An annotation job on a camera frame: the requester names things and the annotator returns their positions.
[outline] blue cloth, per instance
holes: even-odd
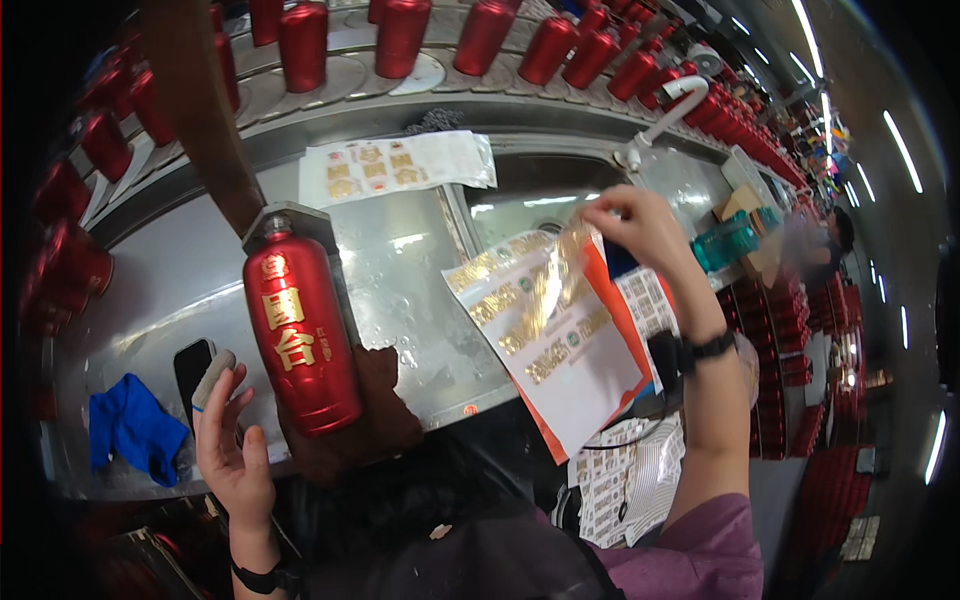
[[[90,472],[105,467],[116,451],[172,488],[177,485],[174,454],[186,433],[186,425],[164,413],[147,386],[127,373],[104,394],[90,397]]]

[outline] purple shirt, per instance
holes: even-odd
[[[627,598],[760,598],[763,561],[750,499],[704,502],[660,534],[652,548],[595,549]]]

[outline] faucet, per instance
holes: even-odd
[[[624,144],[621,150],[613,153],[613,158],[621,166],[626,167],[627,171],[631,173],[639,172],[640,168],[653,158],[654,139],[703,102],[708,91],[707,80],[696,75],[680,77],[663,84],[663,92],[672,100],[676,100],[686,93],[689,93],[689,95],[672,110],[664,114],[657,123],[654,123],[653,127],[645,132],[637,132],[634,139]]]

